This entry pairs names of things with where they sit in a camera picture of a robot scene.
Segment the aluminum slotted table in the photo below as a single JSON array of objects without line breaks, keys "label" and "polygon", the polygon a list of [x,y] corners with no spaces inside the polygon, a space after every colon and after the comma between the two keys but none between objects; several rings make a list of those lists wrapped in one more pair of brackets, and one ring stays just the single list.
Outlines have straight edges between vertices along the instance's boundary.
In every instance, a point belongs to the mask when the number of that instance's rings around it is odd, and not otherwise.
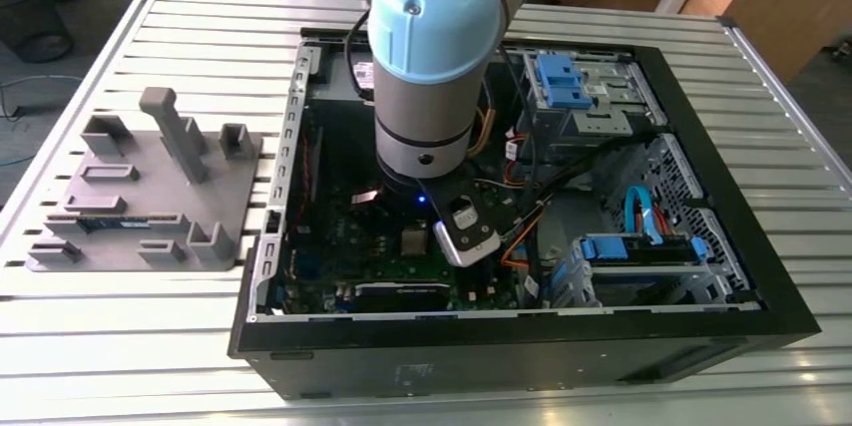
[{"label": "aluminum slotted table", "polygon": [[27,250],[80,165],[93,113],[155,130],[171,87],[203,131],[264,134],[241,241],[263,224],[303,27],[349,29],[363,0],[133,0],[0,213],[0,423],[836,424],[852,417],[852,176],[736,28],[715,19],[524,8],[509,38],[657,47],[824,332],[673,384],[285,403],[228,358],[243,268],[33,273]]}]

